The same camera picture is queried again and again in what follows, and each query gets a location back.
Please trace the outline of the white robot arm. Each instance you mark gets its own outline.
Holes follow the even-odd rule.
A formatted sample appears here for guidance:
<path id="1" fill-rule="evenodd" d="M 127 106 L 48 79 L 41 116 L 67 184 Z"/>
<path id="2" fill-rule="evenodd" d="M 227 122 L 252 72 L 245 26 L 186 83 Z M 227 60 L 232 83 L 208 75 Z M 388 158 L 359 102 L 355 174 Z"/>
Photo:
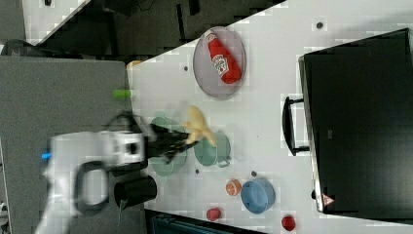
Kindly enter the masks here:
<path id="1" fill-rule="evenodd" d="M 152 157 L 170 161 L 188 148 L 188 137 L 154 125 L 53 136 L 43 172 L 47 205 L 34 234 L 66 234 L 73 218 L 99 214 L 109 203 L 111 172 L 139 171 Z"/>

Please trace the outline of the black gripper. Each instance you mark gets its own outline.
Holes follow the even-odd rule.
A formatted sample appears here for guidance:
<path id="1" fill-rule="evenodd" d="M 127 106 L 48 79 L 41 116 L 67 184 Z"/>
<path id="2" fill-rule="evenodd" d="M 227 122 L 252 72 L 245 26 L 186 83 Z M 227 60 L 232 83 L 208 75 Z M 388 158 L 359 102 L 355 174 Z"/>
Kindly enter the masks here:
<path id="1" fill-rule="evenodd" d="M 153 157 L 164 157 L 169 164 L 176 154 L 192 147 L 192 144 L 185 143 L 189 136 L 186 133 L 170 133 L 166 128 L 153 124 L 150 124 L 149 128 L 155 139 L 152 140 L 149 136 L 145 139 L 145 158 L 147 160 Z"/>

